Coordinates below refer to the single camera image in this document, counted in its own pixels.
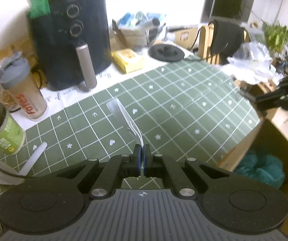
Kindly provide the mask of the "brown cardboard box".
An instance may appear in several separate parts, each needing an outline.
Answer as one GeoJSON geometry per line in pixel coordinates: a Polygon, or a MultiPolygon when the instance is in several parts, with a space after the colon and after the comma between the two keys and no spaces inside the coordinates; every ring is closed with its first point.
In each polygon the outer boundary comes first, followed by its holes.
{"type": "MultiPolygon", "coordinates": [[[[288,199],[288,111],[281,108],[269,110],[267,116],[261,119],[260,123],[233,147],[217,166],[234,171],[249,152],[275,156],[280,160],[285,174],[280,190],[288,199]]],[[[288,235],[288,215],[281,230],[288,235]]]]}

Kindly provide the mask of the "green houseplant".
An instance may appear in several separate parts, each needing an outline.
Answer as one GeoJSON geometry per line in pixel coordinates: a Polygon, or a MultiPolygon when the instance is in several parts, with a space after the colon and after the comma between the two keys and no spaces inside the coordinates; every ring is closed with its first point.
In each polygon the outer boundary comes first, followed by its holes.
{"type": "Polygon", "coordinates": [[[288,26],[277,23],[263,22],[262,30],[265,35],[266,46],[272,57],[282,55],[288,51],[288,26]]]}

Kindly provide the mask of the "green grid tablecloth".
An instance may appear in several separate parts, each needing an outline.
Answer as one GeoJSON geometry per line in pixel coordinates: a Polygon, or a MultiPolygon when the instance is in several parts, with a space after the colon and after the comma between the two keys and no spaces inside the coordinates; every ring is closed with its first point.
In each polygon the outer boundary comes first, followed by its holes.
{"type": "Polygon", "coordinates": [[[251,104],[232,79],[203,61],[150,64],[132,74],[109,67],[99,75],[96,89],[43,89],[48,111],[33,122],[22,111],[13,117],[25,130],[19,153],[0,160],[20,170],[41,143],[47,148],[30,170],[43,176],[87,158],[106,162],[131,153],[135,140],[107,107],[118,98],[140,129],[152,153],[175,160],[194,157],[217,164],[258,123],[251,104]]]}

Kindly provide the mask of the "teal bath loofah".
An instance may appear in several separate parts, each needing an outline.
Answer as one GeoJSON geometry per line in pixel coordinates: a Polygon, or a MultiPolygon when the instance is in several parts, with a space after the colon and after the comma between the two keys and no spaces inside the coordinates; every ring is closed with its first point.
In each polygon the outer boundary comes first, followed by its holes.
{"type": "Polygon", "coordinates": [[[285,180],[282,161],[269,153],[249,149],[233,171],[279,189],[285,180]]]}

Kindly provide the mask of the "black bag on chair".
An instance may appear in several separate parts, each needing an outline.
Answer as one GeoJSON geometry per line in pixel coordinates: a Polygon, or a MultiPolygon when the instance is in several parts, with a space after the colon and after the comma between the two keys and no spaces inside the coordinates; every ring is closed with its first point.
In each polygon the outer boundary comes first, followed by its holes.
{"type": "Polygon", "coordinates": [[[211,54],[218,54],[222,65],[228,64],[228,57],[232,57],[244,43],[244,29],[239,25],[226,21],[213,20],[213,39],[211,54]]]}

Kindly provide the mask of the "wooden chair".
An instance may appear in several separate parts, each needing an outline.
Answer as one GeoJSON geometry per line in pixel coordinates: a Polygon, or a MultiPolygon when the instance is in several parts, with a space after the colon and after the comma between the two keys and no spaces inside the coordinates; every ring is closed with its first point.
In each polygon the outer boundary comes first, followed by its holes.
{"type": "MultiPolygon", "coordinates": [[[[249,42],[249,34],[244,29],[244,43],[249,42]]],[[[202,26],[199,30],[199,46],[198,46],[198,57],[207,61],[210,64],[217,65],[221,64],[220,57],[218,54],[211,54],[210,47],[213,39],[214,25],[210,22],[207,26],[202,26]]]]}

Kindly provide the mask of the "yellow wet wipes pack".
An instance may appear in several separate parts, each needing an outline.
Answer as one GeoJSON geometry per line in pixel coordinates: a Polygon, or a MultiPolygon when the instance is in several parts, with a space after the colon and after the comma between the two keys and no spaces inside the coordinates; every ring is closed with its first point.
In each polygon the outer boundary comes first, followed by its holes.
{"type": "Polygon", "coordinates": [[[137,70],[141,70],[145,63],[145,57],[134,52],[132,49],[118,50],[111,53],[113,62],[128,74],[137,70]]]}

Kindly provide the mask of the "black monitor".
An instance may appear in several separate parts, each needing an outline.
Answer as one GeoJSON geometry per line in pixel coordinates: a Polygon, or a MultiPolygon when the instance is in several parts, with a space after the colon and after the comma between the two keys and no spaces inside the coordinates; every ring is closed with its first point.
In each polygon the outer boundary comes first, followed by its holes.
{"type": "Polygon", "coordinates": [[[254,0],[205,0],[201,22],[212,20],[247,22],[253,3],[254,0]]]}

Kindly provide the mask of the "black kettle base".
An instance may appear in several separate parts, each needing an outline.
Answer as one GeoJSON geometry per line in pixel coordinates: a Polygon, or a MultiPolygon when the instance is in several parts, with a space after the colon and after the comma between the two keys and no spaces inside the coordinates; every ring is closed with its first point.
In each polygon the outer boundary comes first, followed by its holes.
{"type": "Polygon", "coordinates": [[[149,50],[148,54],[151,58],[163,62],[177,62],[184,59],[184,52],[173,45],[168,44],[156,44],[153,45],[149,50]]]}

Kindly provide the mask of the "green label jar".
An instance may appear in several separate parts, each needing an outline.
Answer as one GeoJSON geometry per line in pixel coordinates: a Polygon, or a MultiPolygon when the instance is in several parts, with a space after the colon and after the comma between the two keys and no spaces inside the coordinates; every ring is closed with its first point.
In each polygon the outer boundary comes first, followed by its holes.
{"type": "Polygon", "coordinates": [[[24,143],[24,130],[0,103],[0,150],[8,155],[13,155],[22,148],[24,143]]]}

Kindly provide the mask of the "black air fryer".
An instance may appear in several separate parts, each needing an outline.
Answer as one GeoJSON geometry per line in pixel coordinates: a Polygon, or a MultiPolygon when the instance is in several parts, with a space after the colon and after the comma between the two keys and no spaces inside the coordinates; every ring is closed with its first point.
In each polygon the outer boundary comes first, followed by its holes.
{"type": "Polygon", "coordinates": [[[85,83],[111,64],[105,0],[48,0],[50,12],[28,20],[39,64],[53,91],[85,83]]]}

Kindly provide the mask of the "glass bowl with clutter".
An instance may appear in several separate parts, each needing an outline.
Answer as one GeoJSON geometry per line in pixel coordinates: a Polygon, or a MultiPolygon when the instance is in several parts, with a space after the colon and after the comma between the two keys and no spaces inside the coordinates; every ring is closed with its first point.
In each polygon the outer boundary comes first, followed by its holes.
{"type": "Polygon", "coordinates": [[[154,12],[127,12],[119,20],[112,20],[110,34],[121,48],[149,47],[163,31],[165,18],[165,14],[154,12]]]}

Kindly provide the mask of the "grey lid shaker bottle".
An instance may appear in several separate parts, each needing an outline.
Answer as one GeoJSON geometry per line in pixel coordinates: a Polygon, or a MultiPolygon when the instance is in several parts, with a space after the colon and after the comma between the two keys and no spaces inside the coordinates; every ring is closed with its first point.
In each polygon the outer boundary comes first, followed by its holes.
{"type": "Polygon", "coordinates": [[[30,119],[39,119],[46,112],[47,103],[31,74],[30,64],[21,51],[3,59],[0,84],[9,91],[30,119]]]}

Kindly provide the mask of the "green plastic tag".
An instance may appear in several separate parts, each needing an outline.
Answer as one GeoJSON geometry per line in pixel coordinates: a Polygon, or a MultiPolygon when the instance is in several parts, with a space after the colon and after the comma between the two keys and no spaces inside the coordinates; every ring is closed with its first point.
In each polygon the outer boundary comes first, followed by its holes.
{"type": "Polygon", "coordinates": [[[48,0],[30,0],[29,17],[31,19],[49,15],[51,9],[48,0]]]}

